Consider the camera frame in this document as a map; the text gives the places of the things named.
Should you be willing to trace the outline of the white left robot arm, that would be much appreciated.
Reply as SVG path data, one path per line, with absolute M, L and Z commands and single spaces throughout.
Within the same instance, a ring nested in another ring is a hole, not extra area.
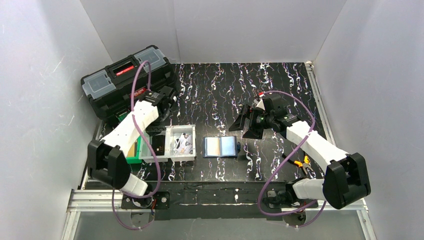
M 112 132 L 88 144 L 88 175 L 131 198 L 152 197 L 159 190 L 161 177 L 158 177 L 155 189 L 147 192 L 148 183 L 132 174 L 127 155 L 139 137 L 148 142 L 143 131 L 161 116 L 157 105 L 146 100 L 137 101 L 133 110 Z

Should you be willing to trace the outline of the blue leather card holder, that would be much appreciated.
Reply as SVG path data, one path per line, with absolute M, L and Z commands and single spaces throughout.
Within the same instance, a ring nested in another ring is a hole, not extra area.
M 236 158 L 241 143 L 236 136 L 209 136 L 203 138 L 204 158 Z

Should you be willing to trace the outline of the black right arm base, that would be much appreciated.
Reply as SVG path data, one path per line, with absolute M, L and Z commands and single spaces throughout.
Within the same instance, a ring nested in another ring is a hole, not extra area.
M 313 202 L 313 200 L 298 199 L 285 190 L 268 190 L 262 197 L 261 202 L 269 209 L 297 209 Z

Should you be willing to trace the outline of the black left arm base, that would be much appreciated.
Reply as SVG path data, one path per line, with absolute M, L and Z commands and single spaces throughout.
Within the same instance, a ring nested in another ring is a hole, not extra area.
M 168 191 L 158 191 L 149 198 L 122 196 L 121 208 L 124 210 L 166 210 L 170 207 L 171 195 Z

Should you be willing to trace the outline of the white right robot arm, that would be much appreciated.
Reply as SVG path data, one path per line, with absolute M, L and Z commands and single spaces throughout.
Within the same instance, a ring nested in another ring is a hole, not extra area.
M 299 146 L 324 172 L 322 179 L 301 178 L 285 185 L 270 200 L 291 204 L 299 200 L 323 200 L 335 209 L 342 209 L 371 194 L 371 184 L 365 158 L 359 153 L 347 153 L 327 141 L 306 121 L 283 109 L 264 110 L 245 104 L 229 131 L 241 131 L 249 120 L 245 139 L 261 139 L 265 129 L 272 129 Z

